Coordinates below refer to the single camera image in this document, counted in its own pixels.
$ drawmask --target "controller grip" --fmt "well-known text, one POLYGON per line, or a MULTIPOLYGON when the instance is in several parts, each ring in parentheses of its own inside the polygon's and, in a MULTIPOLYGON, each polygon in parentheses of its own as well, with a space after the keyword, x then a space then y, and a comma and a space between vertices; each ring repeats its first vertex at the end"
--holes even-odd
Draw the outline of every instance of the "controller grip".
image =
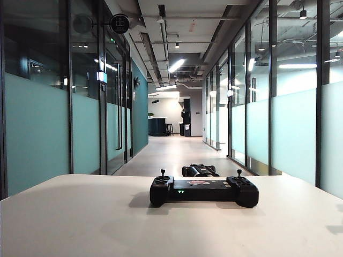
POLYGON ((150 187, 150 203, 154 207, 160 207, 167 201, 168 185, 150 187))
POLYGON ((236 203, 239 206, 252 208, 258 203, 258 189, 256 186, 240 188, 237 192, 236 203))

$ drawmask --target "frosted glass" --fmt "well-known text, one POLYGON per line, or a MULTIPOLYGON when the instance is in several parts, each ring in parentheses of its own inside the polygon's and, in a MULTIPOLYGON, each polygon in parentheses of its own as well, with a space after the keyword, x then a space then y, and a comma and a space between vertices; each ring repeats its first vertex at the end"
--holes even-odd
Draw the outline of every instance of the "frosted glass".
POLYGON ((244 105, 232 107, 232 149, 244 150, 244 105))
POLYGON ((107 161, 112 160, 125 151, 125 108, 122 110, 123 148, 118 148, 118 105, 107 103, 107 161))
POLYGON ((320 186, 343 198, 343 82, 322 86, 322 147, 320 186))
POLYGON ((316 90, 272 99, 272 166, 315 184, 316 90))
POLYGON ((119 154, 118 147, 118 105, 107 103, 107 161, 119 154))
POLYGON ((5 74, 8 192, 69 173, 68 92, 5 74))
POLYGON ((211 120, 210 120, 210 114, 206 114, 206 140, 208 140, 208 143, 210 142, 210 131, 211 131, 211 120))
POLYGON ((131 109, 128 109, 128 150, 131 149, 131 109))
POLYGON ((268 100, 247 104, 247 155, 268 165, 268 100))
POLYGON ((74 173, 100 168, 99 101, 73 94, 74 173))

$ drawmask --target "fluorescent light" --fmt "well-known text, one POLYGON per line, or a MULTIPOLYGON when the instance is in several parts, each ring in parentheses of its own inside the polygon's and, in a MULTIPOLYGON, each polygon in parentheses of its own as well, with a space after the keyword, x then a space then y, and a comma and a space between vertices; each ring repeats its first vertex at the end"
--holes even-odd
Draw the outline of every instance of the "fluorescent light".
POLYGON ((181 65, 184 63, 184 59, 180 59, 178 60, 175 64, 173 64, 170 68, 169 68, 169 72, 173 73, 175 72, 178 68, 181 67, 181 65))
POLYGON ((255 63, 255 58, 252 58, 249 60, 248 71, 252 71, 254 63, 255 63))
POLYGON ((166 87, 157 87, 156 90, 162 91, 162 90, 167 90, 167 89, 172 89, 172 88, 176 88, 176 85, 170 85, 170 86, 166 86, 166 87))
POLYGON ((115 68, 115 67, 109 65, 108 63, 106 64, 106 67, 109 68, 109 69, 111 69, 111 70, 113 70, 113 71, 118 71, 117 68, 115 68))
POLYGON ((228 78, 224 78, 222 81, 220 81, 219 85, 220 86, 227 86, 227 85, 229 85, 229 79, 228 78))
POLYGON ((280 64, 280 69, 314 69, 317 64, 280 64))
POLYGON ((331 59, 331 60, 327 60, 325 61, 325 63, 334 63, 334 62, 338 62, 339 59, 335 58, 335 59, 331 59))

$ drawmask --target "ceiling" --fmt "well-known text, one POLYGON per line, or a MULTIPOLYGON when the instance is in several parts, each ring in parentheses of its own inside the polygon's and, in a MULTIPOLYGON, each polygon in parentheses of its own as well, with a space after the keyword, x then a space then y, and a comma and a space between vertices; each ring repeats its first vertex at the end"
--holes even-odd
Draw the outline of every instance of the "ceiling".
POLYGON ((259 0, 117 0, 138 26, 129 30, 148 70, 153 89, 179 83, 181 91, 201 90, 207 52, 218 45, 218 31, 240 21, 247 4, 259 0), (184 64, 174 73, 168 69, 179 59, 184 64))

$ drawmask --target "table surface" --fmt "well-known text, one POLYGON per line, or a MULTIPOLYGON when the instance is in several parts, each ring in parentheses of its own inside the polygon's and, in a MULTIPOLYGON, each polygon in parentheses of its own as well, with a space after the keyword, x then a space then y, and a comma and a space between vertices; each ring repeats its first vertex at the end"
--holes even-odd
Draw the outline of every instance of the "table surface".
POLYGON ((1 256, 343 256, 343 200, 287 175, 249 179, 251 209, 151 208, 153 177, 59 176, 0 202, 1 256))

